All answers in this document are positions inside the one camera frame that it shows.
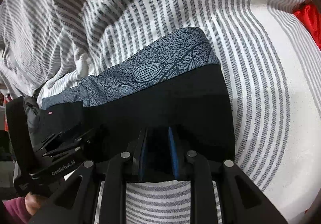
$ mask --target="purple sleeve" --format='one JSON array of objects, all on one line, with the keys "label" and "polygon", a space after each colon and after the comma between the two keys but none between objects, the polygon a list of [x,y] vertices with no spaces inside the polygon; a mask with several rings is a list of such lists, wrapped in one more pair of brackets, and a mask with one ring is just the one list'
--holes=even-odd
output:
[{"label": "purple sleeve", "polygon": [[10,214],[14,223],[12,224],[27,224],[31,215],[27,212],[25,200],[23,197],[3,201],[5,208]]}]

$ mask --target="striped bedsheet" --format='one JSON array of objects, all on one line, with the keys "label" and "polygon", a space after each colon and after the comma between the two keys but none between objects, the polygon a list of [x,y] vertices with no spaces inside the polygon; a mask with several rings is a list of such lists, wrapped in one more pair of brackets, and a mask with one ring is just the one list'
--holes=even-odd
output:
[{"label": "striped bedsheet", "polygon": [[[321,53],[291,14],[304,0],[4,0],[0,84],[38,103],[180,28],[222,65],[235,161],[294,222],[320,186]],[[188,182],[131,184],[129,223],[189,223]]]}]

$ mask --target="human hand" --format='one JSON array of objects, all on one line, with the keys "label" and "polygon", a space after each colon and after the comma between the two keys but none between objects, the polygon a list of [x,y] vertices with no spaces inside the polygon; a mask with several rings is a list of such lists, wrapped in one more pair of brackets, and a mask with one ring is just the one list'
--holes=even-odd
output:
[{"label": "human hand", "polygon": [[46,202],[47,198],[40,195],[35,195],[32,193],[28,193],[25,197],[25,205],[27,212],[31,216],[35,215],[37,210]]}]

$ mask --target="bed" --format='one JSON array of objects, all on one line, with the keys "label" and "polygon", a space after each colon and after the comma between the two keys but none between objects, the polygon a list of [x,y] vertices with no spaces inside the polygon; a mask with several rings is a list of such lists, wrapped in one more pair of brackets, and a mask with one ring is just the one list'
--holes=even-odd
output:
[{"label": "bed", "polygon": [[[230,96],[235,162],[290,223],[320,189],[321,52],[292,10],[304,0],[3,0],[0,80],[48,108],[181,27],[210,41]],[[189,223],[189,183],[132,184],[129,223]]]}]

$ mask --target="leaf print pattern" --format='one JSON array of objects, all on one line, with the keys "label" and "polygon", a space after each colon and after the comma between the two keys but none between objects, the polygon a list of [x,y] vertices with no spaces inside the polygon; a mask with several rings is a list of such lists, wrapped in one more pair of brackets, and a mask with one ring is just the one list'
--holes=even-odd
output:
[{"label": "leaf print pattern", "polygon": [[136,92],[136,89],[130,85],[120,85],[118,86],[118,93],[121,96],[127,96]]},{"label": "leaf print pattern", "polygon": [[132,82],[148,82],[154,79],[165,67],[162,63],[142,65],[134,72]]},{"label": "leaf print pattern", "polygon": [[207,63],[208,63],[208,64],[217,64],[217,62],[218,62],[218,58],[217,58],[216,55],[214,54],[214,51],[211,50],[211,51],[208,53]]},{"label": "leaf print pattern", "polygon": [[178,76],[182,73],[185,73],[187,71],[190,71],[194,68],[196,68],[195,59],[193,56],[194,50],[196,47],[201,46],[203,44],[206,44],[207,42],[200,42],[193,47],[191,47],[189,50],[187,50],[184,55],[182,55],[181,58],[178,58],[175,62],[169,63],[168,65],[171,65],[169,69],[161,76],[158,83],[163,82],[167,79],[173,78],[175,76]]}]

